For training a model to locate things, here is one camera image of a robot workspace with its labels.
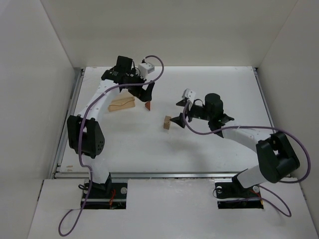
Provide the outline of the reddish wooden triangle block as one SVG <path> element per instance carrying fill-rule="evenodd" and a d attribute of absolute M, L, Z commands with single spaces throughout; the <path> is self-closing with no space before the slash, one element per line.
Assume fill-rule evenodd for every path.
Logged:
<path fill-rule="evenodd" d="M 150 102 L 150 101 L 148 101 L 148 102 L 145 103 L 145 108 L 146 108 L 148 111 L 151 110 L 151 102 Z"/>

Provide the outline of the light wooden cube block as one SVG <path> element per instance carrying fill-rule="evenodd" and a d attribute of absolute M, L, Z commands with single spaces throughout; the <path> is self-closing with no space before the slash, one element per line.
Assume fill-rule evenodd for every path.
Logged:
<path fill-rule="evenodd" d="M 165 116 L 165 118 L 164 118 L 164 124 L 170 124 L 170 119 L 171 119 L 170 116 Z"/>

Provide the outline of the brown wooden rectangular block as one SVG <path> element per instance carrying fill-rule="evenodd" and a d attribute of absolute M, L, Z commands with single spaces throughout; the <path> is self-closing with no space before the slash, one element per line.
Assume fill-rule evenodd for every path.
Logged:
<path fill-rule="evenodd" d="M 163 123 L 163 128 L 169 130 L 170 129 L 170 121 L 165 121 Z"/>

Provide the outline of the amber transparent plastic box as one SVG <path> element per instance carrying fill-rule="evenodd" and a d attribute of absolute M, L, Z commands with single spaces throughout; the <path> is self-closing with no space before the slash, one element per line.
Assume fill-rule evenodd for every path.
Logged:
<path fill-rule="evenodd" d="M 135 107 L 135 97 L 126 97 L 113 100 L 108 106 L 109 112 L 124 110 Z"/>

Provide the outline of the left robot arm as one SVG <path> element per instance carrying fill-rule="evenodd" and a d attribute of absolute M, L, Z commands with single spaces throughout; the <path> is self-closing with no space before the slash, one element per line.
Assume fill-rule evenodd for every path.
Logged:
<path fill-rule="evenodd" d="M 85 108 L 77 115 L 68 117 L 69 146 L 78 155 L 80 165 L 88 168 L 92 188 L 109 191 L 112 184 L 106 160 L 101 156 L 105 138 L 100 121 L 122 90 L 127 90 L 140 101 L 149 103 L 155 82 L 147 81 L 147 76 L 154 70 L 155 66 L 145 59 L 135 66 L 133 59 L 118 56 L 116 65 L 101 76 L 99 86 Z"/>

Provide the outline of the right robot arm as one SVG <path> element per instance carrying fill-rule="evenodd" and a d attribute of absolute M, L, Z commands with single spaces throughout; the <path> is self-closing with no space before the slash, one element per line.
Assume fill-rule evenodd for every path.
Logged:
<path fill-rule="evenodd" d="M 177 106 L 183 107 L 179 116 L 171 122 L 182 128 L 190 127 L 193 119 L 205 120 L 211 133 L 239 143 L 257 154 L 258 165 L 236 174 L 236 189 L 247 189 L 264 182 L 277 183 L 299 168 L 300 161 L 286 134 L 278 129 L 273 134 L 264 126 L 240 126 L 224 112 L 223 101 L 218 94 L 205 96 L 201 105 L 196 104 L 195 92 L 186 89 Z"/>

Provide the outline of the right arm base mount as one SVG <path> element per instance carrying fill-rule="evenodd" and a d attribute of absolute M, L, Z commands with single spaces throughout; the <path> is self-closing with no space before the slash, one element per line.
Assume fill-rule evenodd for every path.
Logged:
<path fill-rule="evenodd" d="M 218 209 L 263 209 L 259 185 L 243 188 L 232 179 L 216 179 L 214 196 Z"/>

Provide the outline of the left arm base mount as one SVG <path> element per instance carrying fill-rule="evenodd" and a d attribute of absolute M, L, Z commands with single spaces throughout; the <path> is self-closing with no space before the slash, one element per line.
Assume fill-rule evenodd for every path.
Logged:
<path fill-rule="evenodd" d="M 127 182 L 112 183 L 108 192 L 92 187 L 84 209 L 123 210 L 127 204 Z"/>

